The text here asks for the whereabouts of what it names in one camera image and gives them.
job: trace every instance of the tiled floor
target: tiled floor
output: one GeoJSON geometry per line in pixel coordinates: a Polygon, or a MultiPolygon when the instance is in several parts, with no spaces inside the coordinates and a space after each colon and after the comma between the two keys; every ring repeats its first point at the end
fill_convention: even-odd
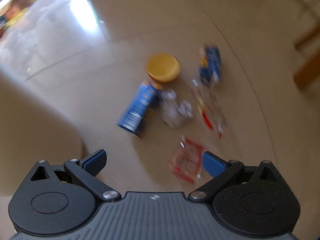
{"type": "Polygon", "coordinates": [[[274,162],[300,201],[294,234],[310,240],[319,236],[320,83],[300,92],[292,80],[316,48],[313,43],[297,52],[292,45],[317,20],[301,3],[314,0],[91,1],[101,20],[91,39],[80,31],[70,33],[74,29],[54,37],[43,29],[39,42],[52,42],[55,50],[41,47],[39,60],[44,62],[34,58],[32,63],[41,67],[16,71],[76,124],[91,152],[106,149],[108,164],[99,178],[122,194],[190,192],[197,186],[177,181],[167,164],[184,134],[227,160],[274,162]],[[138,85],[148,78],[144,65],[156,52],[180,61],[180,78],[166,86],[195,106],[191,79],[197,77],[204,42],[217,44],[221,52],[217,95],[229,125],[224,141],[204,132],[199,118],[170,130],[156,112],[140,140],[116,126],[138,85]]]}

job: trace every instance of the wooden chair leg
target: wooden chair leg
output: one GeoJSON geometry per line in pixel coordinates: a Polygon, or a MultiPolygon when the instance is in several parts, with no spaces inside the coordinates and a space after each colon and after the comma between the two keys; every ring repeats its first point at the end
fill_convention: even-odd
{"type": "Polygon", "coordinates": [[[293,75],[296,86],[300,89],[306,88],[320,75],[320,51],[317,52],[302,69],[293,75]]]}
{"type": "Polygon", "coordinates": [[[295,43],[294,43],[294,47],[296,49],[298,49],[299,47],[301,47],[303,44],[305,44],[306,42],[314,39],[317,35],[320,34],[320,24],[317,24],[314,28],[312,28],[307,34],[305,34],[303,37],[301,37],[300,39],[298,39],[295,43]]]}

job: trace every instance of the blue gripper pad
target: blue gripper pad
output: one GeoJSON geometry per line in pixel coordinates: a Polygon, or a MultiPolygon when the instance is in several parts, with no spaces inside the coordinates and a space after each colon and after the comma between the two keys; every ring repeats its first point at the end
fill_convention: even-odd
{"type": "Polygon", "coordinates": [[[204,152],[202,155],[202,165],[213,178],[223,173],[228,167],[226,161],[211,152],[204,152]]]}
{"type": "Polygon", "coordinates": [[[94,177],[97,176],[97,174],[106,166],[106,164],[107,153],[103,149],[99,149],[80,161],[80,166],[82,169],[94,177]]]}

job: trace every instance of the yellow plate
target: yellow plate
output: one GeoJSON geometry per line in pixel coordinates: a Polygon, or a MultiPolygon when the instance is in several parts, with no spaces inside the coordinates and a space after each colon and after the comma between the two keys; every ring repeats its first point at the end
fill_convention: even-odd
{"type": "Polygon", "coordinates": [[[149,58],[146,65],[146,72],[156,81],[169,82],[179,76],[181,65],[174,56],[159,53],[149,58]]]}

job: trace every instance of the silver bolt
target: silver bolt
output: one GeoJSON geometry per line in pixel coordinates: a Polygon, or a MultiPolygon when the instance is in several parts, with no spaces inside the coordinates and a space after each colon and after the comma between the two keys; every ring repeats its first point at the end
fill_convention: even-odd
{"type": "Polygon", "coordinates": [[[114,190],[108,190],[102,194],[102,196],[106,199],[113,199],[118,197],[119,193],[114,190]]]}
{"type": "Polygon", "coordinates": [[[203,191],[194,191],[190,194],[193,199],[203,199],[207,196],[207,194],[203,191]]]}

